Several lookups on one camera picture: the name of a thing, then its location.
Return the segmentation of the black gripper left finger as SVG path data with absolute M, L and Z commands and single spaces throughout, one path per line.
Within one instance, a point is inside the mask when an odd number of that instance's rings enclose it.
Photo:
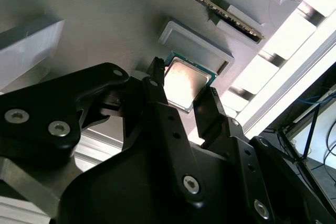
M 140 141 L 188 140 L 163 90 L 164 61 L 142 80 L 102 63 L 1 96 L 1 156 L 47 172 L 65 167 L 81 132 L 115 115 L 123 119 L 123 151 Z

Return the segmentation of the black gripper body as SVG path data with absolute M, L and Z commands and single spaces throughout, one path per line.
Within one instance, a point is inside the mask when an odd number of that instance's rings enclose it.
M 140 141 L 77 177 L 56 223 L 231 223 L 228 172 L 188 140 Z

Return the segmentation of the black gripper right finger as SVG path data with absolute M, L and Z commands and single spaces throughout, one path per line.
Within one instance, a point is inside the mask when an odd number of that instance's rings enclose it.
M 263 137 L 247 139 L 215 88 L 205 88 L 193 106 L 202 148 L 228 164 L 231 223 L 327 222 L 327 198 L 304 163 Z

